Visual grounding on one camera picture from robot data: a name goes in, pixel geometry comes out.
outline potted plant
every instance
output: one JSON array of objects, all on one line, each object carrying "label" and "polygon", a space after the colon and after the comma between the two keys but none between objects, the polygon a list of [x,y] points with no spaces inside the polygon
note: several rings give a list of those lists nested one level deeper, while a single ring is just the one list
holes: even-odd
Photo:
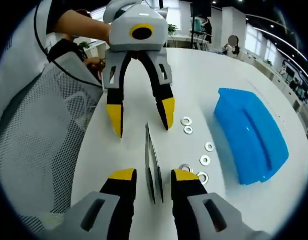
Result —
[{"label": "potted plant", "polygon": [[169,34],[169,35],[174,35],[174,34],[176,34],[176,30],[177,30],[176,25],[174,25],[174,24],[169,24],[169,25],[168,25],[168,34]]},{"label": "potted plant", "polygon": [[86,41],[82,41],[80,44],[78,44],[78,46],[83,47],[85,49],[89,48],[89,43]]},{"label": "potted plant", "polygon": [[264,63],[270,65],[271,67],[273,66],[272,62],[269,59],[264,60]]}]

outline blue plastic container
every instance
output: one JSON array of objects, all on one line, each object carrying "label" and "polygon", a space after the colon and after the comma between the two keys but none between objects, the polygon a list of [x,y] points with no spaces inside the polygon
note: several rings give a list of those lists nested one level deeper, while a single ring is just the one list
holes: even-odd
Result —
[{"label": "blue plastic container", "polygon": [[270,179],[288,159],[284,138],[252,92],[220,88],[215,116],[232,150],[240,184]]}]

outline desk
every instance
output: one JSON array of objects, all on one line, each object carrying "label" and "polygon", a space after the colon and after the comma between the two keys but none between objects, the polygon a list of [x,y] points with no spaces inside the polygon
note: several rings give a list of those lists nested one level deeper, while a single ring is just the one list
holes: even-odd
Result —
[{"label": "desk", "polygon": [[[112,172],[136,168],[137,191],[130,239],[140,240],[146,236],[147,240],[176,240],[170,199],[170,171],[186,163],[193,167],[195,173],[206,171],[209,174],[206,190],[218,193],[239,209],[247,225],[255,230],[275,233],[294,210],[308,181],[308,143],[294,109],[271,81],[244,62],[191,49],[168,48],[167,55],[176,99],[173,127],[169,131],[163,128],[147,73],[139,62],[132,60],[125,77],[123,138],[120,140],[111,128],[104,94],[79,152],[71,204],[74,205],[91,191],[99,191]],[[256,93],[281,129],[289,159],[267,182],[249,186],[238,183],[228,143],[213,114],[219,88],[237,88]],[[183,132],[180,119],[184,116],[193,120],[192,135]],[[151,205],[146,187],[146,121],[149,121],[161,166],[164,204]],[[211,141],[217,151],[208,153],[204,144]],[[200,156],[204,154],[211,158],[209,166],[199,163]]]},{"label": "desk", "polygon": [[[178,42],[183,41],[183,42],[190,42],[191,41],[191,36],[190,35],[185,35],[185,34],[169,34],[168,35],[168,41],[169,43],[173,43],[173,47],[177,48],[178,47]],[[202,40],[202,38],[194,36],[193,38],[194,43],[199,43],[203,44],[205,46],[208,46],[208,41]]]}]

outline robotic claw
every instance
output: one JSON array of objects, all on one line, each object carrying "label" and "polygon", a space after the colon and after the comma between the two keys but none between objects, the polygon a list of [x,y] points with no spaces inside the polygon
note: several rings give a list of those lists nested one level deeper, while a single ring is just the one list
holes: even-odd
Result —
[{"label": "robotic claw", "polygon": [[123,135],[124,76],[131,58],[138,59],[149,75],[157,109],[166,130],[173,124],[175,99],[170,87],[172,75],[166,49],[163,48],[167,40],[167,21],[141,2],[111,0],[104,12],[104,22],[112,24],[110,49],[105,53],[103,85],[108,90],[107,112],[114,132],[119,137]]},{"label": "robotic claw", "polygon": [[[134,199],[136,170],[111,174],[100,192],[91,192],[65,213],[53,230],[42,230],[44,240],[128,240]],[[242,222],[241,213],[215,193],[207,193],[198,176],[174,169],[171,198],[178,240],[268,240]]]}]

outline metal washer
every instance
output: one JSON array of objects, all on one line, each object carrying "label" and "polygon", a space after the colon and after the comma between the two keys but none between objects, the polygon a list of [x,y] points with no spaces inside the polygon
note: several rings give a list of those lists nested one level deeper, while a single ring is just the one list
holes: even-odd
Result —
[{"label": "metal washer", "polygon": [[184,132],[186,134],[192,134],[193,133],[193,128],[191,126],[185,126],[184,127]]},{"label": "metal washer", "polygon": [[180,120],[180,123],[184,126],[190,126],[192,124],[192,119],[189,117],[185,116]]},{"label": "metal washer", "polygon": [[190,173],[193,172],[193,169],[192,169],[188,164],[182,164],[181,166],[179,166],[178,169],[181,169],[181,170],[188,169],[187,172],[190,172]]},{"label": "metal washer", "polygon": [[208,166],[210,164],[210,158],[207,155],[201,156],[199,161],[200,161],[200,164],[202,164],[203,166]]},{"label": "metal washer", "polygon": [[205,143],[205,149],[208,152],[212,152],[215,149],[215,146],[211,142],[207,142],[207,143]]},{"label": "metal washer", "polygon": [[205,180],[204,180],[204,181],[201,181],[202,185],[205,185],[205,184],[208,182],[208,175],[207,175],[207,173],[205,173],[204,171],[200,171],[200,172],[197,174],[197,176],[199,177],[199,176],[201,176],[201,175],[203,175],[203,176],[205,177]]}]

